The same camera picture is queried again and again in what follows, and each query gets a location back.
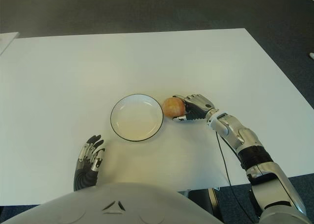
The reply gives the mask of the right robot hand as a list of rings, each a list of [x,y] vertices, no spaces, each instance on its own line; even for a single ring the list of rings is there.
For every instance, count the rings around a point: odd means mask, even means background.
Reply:
[[[174,95],[173,97],[183,101],[186,113],[180,116],[173,117],[175,122],[202,120],[207,117],[209,112],[216,113],[218,109],[214,104],[201,94],[192,94],[183,97],[181,95]]]

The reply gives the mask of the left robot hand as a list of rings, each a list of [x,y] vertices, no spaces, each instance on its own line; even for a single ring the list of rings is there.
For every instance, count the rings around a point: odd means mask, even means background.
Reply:
[[[96,185],[105,153],[104,142],[101,135],[93,135],[82,146],[74,174],[74,191]]]

